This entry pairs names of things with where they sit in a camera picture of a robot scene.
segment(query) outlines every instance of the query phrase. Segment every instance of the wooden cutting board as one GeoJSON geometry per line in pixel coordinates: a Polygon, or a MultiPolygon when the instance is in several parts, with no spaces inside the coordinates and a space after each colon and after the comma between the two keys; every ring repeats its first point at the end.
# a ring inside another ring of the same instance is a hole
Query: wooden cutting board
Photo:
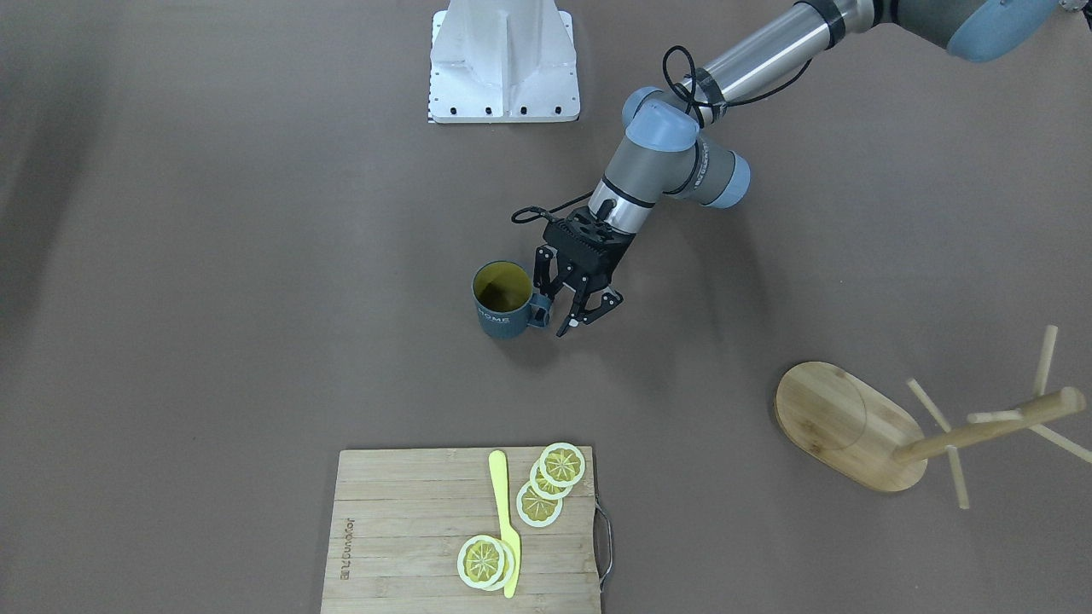
{"type": "Polygon", "coordinates": [[[345,450],[337,467],[322,614],[600,614],[593,523],[595,472],[587,468],[549,527],[527,527],[510,505],[523,542],[519,585],[471,589],[455,559],[477,534],[500,536],[489,452],[508,454],[509,501],[543,448],[345,450]]]}

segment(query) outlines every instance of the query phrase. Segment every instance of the lime slice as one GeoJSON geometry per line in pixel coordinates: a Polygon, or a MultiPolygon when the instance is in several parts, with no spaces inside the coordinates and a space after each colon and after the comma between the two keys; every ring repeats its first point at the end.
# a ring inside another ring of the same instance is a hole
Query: lime slice
{"type": "Polygon", "coordinates": [[[572,444],[551,444],[538,457],[538,468],[543,480],[567,488],[584,476],[584,454],[572,444]]]}
{"type": "Polygon", "coordinates": [[[492,586],[505,571],[505,548],[489,535],[474,535],[459,551],[459,577],[472,589],[492,586]]]}
{"type": "Polygon", "coordinates": [[[515,500],[520,501],[515,510],[529,527],[549,527],[557,520],[557,515],[561,513],[561,499],[542,498],[538,493],[531,489],[531,482],[520,488],[515,500]]]}
{"type": "Polygon", "coordinates": [[[538,471],[538,461],[531,465],[531,489],[539,497],[551,501],[560,499],[572,492],[572,486],[561,488],[546,481],[546,477],[538,471]]]}
{"type": "Polygon", "coordinates": [[[503,540],[497,541],[500,542],[500,547],[505,551],[505,572],[500,575],[500,579],[494,582],[492,586],[482,589],[484,591],[499,591],[505,588],[505,585],[512,579],[512,572],[515,571],[515,553],[512,552],[512,546],[508,545],[508,542],[503,540]]]}

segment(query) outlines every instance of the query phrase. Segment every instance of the knife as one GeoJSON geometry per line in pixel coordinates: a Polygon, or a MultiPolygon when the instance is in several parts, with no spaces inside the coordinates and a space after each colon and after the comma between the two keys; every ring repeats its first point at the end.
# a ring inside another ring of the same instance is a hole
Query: knife
{"type": "Polygon", "coordinates": [[[515,582],[520,579],[520,534],[512,528],[512,519],[508,512],[508,457],[501,450],[489,452],[489,477],[492,480],[492,496],[497,499],[497,517],[500,520],[500,539],[515,553],[512,577],[505,585],[505,597],[512,599],[515,594],[515,582]]]}

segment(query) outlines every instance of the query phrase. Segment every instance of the wooden mug tree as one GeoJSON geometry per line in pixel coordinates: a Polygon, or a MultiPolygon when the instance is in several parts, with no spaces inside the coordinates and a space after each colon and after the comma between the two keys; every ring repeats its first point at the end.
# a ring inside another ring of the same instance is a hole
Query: wooden mug tree
{"type": "Polygon", "coordinates": [[[1076,388],[1045,393],[1057,334],[1057,327],[1047,327],[1032,399],[999,412],[970,414],[968,424],[957,428],[917,381],[909,380],[910,389],[945,430],[942,435],[925,437],[902,408],[829,363],[803,363],[790,369],[778,385],[774,413],[796,446],[875,491],[904,491],[925,474],[927,459],[947,454],[959,505],[968,509],[960,448],[1030,429],[1092,463],[1092,451],[1043,425],[1087,408],[1076,388]]]}

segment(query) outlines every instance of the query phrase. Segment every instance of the blue mug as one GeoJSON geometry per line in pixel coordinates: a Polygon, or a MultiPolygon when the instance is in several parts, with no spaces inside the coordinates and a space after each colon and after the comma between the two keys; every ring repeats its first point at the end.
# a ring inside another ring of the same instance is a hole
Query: blue mug
{"type": "Polygon", "coordinates": [[[495,339],[512,339],[527,327],[549,326],[550,299],[535,292],[527,272],[515,262],[497,260],[478,269],[471,284],[478,323],[495,339]]]}

